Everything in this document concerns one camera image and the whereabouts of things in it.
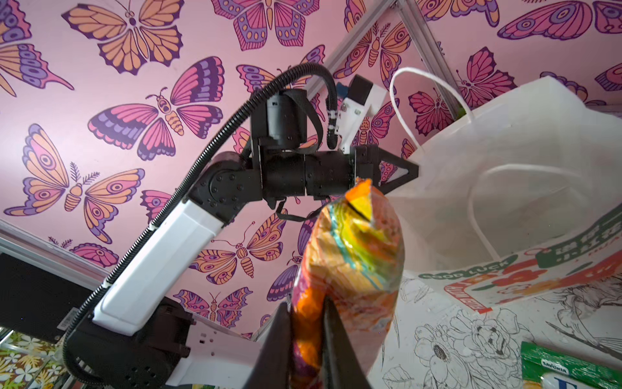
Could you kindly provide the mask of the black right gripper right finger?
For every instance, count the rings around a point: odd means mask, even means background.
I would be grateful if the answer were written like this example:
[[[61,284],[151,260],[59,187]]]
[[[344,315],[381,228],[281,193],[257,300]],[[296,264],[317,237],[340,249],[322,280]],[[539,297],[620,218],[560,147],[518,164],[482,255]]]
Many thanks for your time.
[[[322,313],[322,382],[327,389],[371,389],[330,297]]]

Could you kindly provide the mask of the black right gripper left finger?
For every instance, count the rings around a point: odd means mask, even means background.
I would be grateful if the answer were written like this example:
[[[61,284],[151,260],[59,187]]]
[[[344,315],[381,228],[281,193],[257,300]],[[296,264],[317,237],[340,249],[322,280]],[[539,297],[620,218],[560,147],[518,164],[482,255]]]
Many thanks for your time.
[[[244,389],[290,388],[293,329],[288,304],[279,305],[272,317],[271,327],[259,357]]]

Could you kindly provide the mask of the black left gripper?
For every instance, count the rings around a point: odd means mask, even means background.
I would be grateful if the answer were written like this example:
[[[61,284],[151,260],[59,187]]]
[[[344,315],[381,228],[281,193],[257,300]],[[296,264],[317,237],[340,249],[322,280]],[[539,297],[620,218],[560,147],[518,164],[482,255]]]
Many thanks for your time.
[[[265,200],[343,195],[356,186],[359,179],[379,183],[379,190],[389,194],[420,175],[419,165],[376,145],[355,146],[349,153],[261,151],[259,171]]]

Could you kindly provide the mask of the orange Fox's candy bag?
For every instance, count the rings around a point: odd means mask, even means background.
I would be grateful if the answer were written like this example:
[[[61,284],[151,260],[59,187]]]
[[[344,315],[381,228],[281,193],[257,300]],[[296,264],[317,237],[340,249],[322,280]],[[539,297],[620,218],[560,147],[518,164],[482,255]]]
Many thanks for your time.
[[[404,262],[398,215],[371,180],[322,209],[293,287],[294,388],[321,384],[325,298],[335,304],[362,370],[370,371],[390,330]]]

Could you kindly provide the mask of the white paper bag with flower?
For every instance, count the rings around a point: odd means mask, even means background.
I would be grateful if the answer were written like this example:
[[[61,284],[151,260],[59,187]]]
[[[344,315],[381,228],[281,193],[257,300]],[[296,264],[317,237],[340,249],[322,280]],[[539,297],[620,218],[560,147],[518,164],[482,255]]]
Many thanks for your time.
[[[467,110],[388,195],[407,272],[494,306],[621,272],[621,120],[551,77]]]

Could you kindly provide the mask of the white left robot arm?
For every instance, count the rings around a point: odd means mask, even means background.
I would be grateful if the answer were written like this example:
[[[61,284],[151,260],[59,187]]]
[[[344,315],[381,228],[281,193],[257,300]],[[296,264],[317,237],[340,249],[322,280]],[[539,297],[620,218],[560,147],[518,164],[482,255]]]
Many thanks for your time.
[[[200,160],[187,181],[69,326],[63,362],[91,387],[213,384],[285,388],[291,348],[285,305],[267,345],[227,332],[167,297],[207,243],[252,202],[282,209],[290,196],[326,199],[369,178],[382,193],[416,179],[409,160],[367,145],[317,152],[250,143]]]

